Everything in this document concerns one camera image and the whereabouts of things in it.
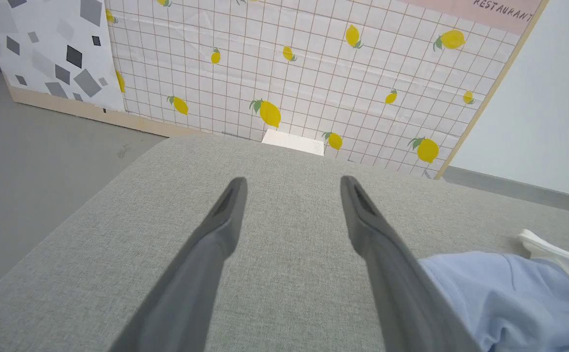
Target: light blue garment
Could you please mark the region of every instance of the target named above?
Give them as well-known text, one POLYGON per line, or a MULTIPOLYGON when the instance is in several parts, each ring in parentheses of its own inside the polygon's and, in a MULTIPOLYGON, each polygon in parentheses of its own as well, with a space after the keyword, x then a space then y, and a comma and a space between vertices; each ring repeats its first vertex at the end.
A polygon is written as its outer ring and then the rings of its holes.
POLYGON ((483 252, 421 264, 482 351, 569 350, 569 276, 557 265, 483 252))

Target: white wall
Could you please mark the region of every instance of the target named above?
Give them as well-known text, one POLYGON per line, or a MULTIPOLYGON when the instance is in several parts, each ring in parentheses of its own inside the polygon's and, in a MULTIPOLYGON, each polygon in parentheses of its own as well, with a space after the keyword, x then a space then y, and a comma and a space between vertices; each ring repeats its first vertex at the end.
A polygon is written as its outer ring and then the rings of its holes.
POLYGON ((569 194, 569 0, 550 0, 450 166, 569 194))

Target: floor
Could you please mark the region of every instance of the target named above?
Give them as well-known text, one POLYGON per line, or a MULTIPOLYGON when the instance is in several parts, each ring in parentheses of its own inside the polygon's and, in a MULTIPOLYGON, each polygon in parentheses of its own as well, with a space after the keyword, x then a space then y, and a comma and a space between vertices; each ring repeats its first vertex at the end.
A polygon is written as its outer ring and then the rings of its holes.
POLYGON ((0 74, 0 278, 163 139, 14 103, 0 74))

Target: pink banner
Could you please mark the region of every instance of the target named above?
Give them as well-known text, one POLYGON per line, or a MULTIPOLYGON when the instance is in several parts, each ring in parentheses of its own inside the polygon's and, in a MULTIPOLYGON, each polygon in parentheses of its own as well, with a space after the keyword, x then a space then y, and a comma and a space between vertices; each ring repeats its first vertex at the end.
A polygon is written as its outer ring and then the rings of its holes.
POLYGON ((522 35, 541 0, 403 0, 522 35))

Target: lemon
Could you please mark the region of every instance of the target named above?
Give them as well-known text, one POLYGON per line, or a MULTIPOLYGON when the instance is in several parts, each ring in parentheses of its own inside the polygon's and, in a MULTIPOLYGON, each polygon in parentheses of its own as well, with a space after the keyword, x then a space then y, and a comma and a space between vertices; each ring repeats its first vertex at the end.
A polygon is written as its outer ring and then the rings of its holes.
POLYGON ((391 90, 391 94, 387 95, 387 98, 385 99, 385 104, 391 104, 392 102, 394 102, 396 99, 398 98, 398 91, 396 91, 395 89, 391 90))
POLYGON ((333 147, 336 150, 341 149, 341 145, 343 145, 341 136, 332 132, 324 132, 322 136, 327 140, 327 143, 330 145, 330 147, 333 147))
POLYGON ((286 60, 289 60, 289 62, 294 62, 297 60, 297 56, 293 55, 293 50, 291 50, 291 48, 288 46, 284 47, 282 50, 282 55, 284 55, 284 58, 286 58, 286 60))
POLYGON ((417 149, 417 156, 419 159, 432 163, 434 159, 439 155, 439 146, 431 139, 426 139, 425 137, 413 138, 408 145, 412 143, 412 149, 417 149))
POLYGON ((473 104, 476 102, 476 100, 474 99, 474 94, 470 91, 465 92, 465 95, 463 95, 463 101, 465 102, 465 104, 473 104))
POLYGON ((276 129, 280 127, 280 120, 282 120, 282 116, 280 116, 280 111, 275 107, 275 105, 262 99, 252 100, 249 104, 249 109, 253 109, 254 112, 258 112, 260 110, 260 117, 265 123, 267 123, 267 125, 276 127, 276 129))
POLYGON ((175 107, 175 109, 178 110, 179 113, 188 115, 188 106, 186 106, 184 100, 173 95, 168 96, 167 100, 168 102, 173 104, 173 107, 175 107))
POLYGON ((110 23, 117 23, 119 22, 117 18, 114 18, 113 13, 110 12, 109 9, 106 9, 106 20, 110 23))
POLYGON ((360 41, 360 33, 358 33, 358 29, 351 24, 345 32, 345 40, 347 41, 347 44, 351 45, 354 49, 358 49, 363 46, 360 41))
POLYGON ((443 33, 432 45, 432 50, 436 51, 435 46, 442 49, 441 44, 448 49, 458 49, 461 45, 465 44, 465 36, 461 31, 456 29, 443 33))
POLYGON ((213 47, 212 51, 213 53, 210 56, 210 61, 216 65, 219 63, 219 60, 221 60, 221 53, 219 53, 219 49, 216 47, 213 47))
POLYGON ((121 73, 119 73, 119 71, 115 71, 115 73, 117 73, 117 81, 119 81, 119 88, 121 89, 121 93, 125 93, 126 82, 123 80, 123 76, 121 76, 121 73))

